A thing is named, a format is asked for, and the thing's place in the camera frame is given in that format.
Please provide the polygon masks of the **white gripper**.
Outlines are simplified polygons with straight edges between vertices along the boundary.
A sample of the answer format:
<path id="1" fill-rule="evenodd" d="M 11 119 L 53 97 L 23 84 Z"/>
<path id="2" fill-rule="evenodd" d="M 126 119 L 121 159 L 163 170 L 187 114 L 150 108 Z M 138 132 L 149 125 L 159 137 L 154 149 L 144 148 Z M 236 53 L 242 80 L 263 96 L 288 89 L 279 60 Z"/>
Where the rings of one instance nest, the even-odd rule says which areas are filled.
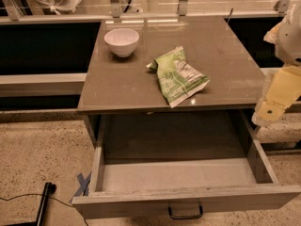
<path id="1" fill-rule="evenodd" d="M 264 41 L 275 45 L 275 55 L 285 65 L 265 76 L 261 98 L 252 122 L 268 126 L 277 121 L 301 96 L 301 5 L 294 5 L 280 23 L 270 29 Z"/>

